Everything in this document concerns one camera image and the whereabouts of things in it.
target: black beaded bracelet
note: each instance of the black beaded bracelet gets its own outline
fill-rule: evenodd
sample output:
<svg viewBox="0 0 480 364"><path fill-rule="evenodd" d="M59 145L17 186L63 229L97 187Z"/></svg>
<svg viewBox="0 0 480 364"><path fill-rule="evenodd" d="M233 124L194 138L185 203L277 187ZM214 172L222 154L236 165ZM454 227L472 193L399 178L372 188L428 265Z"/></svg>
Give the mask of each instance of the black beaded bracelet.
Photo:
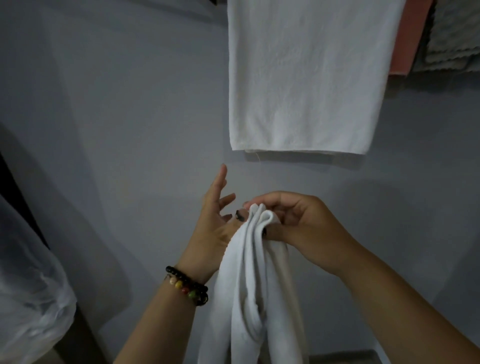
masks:
<svg viewBox="0 0 480 364"><path fill-rule="evenodd" d="M208 302L207 286L195 282L186 274L180 272L174 267L168 266L165 268L165 270L168 273L167 277L170 278L170 284L191 298L195 302L195 306L203 306Z"/></svg>

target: forearm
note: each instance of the forearm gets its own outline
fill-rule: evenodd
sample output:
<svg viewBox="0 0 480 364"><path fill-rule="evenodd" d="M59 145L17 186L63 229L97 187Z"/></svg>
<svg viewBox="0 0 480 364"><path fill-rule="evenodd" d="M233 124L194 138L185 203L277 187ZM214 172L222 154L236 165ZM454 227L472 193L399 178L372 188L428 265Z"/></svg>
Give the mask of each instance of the forearm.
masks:
<svg viewBox="0 0 480 364"><path fill-rule="evenodd" d="M192 300L166 279L115 364L182 363L194 315Z"/></svg>
<svg viewBox="0 0 480 364"><path fill-rule="evenodd" d="M341 276L392 364L480 363L480 350L368 251Z"/></svg>

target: fingernail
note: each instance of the fingernail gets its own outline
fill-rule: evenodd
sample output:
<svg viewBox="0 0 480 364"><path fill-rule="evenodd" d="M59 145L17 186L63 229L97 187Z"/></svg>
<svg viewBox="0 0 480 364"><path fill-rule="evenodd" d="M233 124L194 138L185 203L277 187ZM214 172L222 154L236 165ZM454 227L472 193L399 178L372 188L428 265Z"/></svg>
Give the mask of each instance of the fingernail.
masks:
<svg viewBox="0 0 480 364"><path fill-rule="evenodd" d="M245 221L245 218L244 218L242 215L240 215L240 213L239 213L238 210L235 212L235 217L236 217L237 220L240 221L240 222L244 222L244 221Z"/></svg>

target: plastic bag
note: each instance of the plastic bag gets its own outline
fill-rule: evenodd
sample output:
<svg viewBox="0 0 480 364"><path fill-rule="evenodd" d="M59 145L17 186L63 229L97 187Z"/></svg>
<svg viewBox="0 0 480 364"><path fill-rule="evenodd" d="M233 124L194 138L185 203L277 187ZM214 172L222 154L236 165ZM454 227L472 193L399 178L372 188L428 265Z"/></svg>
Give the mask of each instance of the plastic bag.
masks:
<svg viewBox="0 0 480 364"><path fill-rule="evenodd" d="M44 355L67 332L75 309L60 262L0 197L0 363Z"/></svg>

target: folded white fabric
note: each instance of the folded white fabric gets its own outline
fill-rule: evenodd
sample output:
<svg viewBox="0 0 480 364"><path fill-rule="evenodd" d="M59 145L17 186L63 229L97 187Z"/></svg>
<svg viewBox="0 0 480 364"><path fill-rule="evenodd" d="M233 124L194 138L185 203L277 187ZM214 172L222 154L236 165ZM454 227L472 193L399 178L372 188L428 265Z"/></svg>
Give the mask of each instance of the folded white fabric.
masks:
<svg viewBox="0 0 480 364"><path fill-rule="evenodd" d="M285 243L262 240L278 218L252 205L232 237L215 284L199 364L308 363Z"/></svg>
<svg viewBox="0 0 480 364"><path fill-rule="evenodd" d="M405 0L228 0L233 150L368 151Z"/></svg>

